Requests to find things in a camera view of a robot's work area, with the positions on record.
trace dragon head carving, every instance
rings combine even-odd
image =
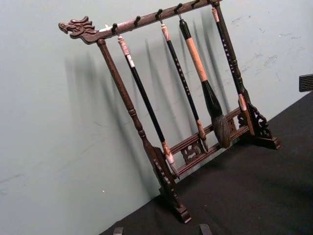
[[[70,20],[70,22],[59,23],[59,29],[64,33],[72,32],[70,34],[71,38],[81,37],[86,43],[90,43],[89,40],[91,35],[96,34],[98,31],[94,30],[94,26],[92,26],[92,21],[89,21],[88,16],[85,16],[82,20]]]

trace brush tip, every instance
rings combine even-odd
[[[212,126],[215,136],[223,148],[230,146],[230,130],[224,115],[212,118]]]

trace black tablecloth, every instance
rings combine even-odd
[[[313,234],[313,93],[269,122],[282,148],[236,144],[178,183],[192,220],[183,224],[159,196],[101,235]]]

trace metal hook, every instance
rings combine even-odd
[[[194,8],[195,5],[199,2],[200,0],[195,0],[192,4],[191,4],[191,7]]]
[[[182,6],[182,3],[179,3],[177,7],[174,9],[174,12],[178,14],[180,19],[181,19],[181,15],[180,15],[179,9],[181,8],[181,6]]]
[[[162,13],[162,9],[159,9],[156,13],[156,19],[159,20],[161,22],[161,24],[163,23],[163,20],[161,18],[161,13]]]
[[[117,34],[119,36],[119,32],[118,32],[118,29],[117,29],[117,23],[114,23],[112,25],[112,33],[113,34]]]
[[[134,25],[137,27],[139,20],[141,19],[140,16],[137,16],[134,22]]]

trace light green wall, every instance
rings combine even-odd
[[[177,3],[1,1],[0,235],[98,235],[158,195],[157,180],[98,47],[70,39],[58,23],[88,15],[100,29]],[[222,9],[250,98],[270,119],[304,95],[298,92],[298,76],[313,69],[313,2],[224,0]],[[195,41],[225,111],[236,108],[237,96],[210,11],[206,7],[183,17],[197,33]],[[178,18],[164,22],[200,118],[208,125]],[[160,24],[123,36],[173,146],[196,127]],[[117,39],[107,44],[150,142],[160,147]],[[182,164],[179,156],[177,162]]]

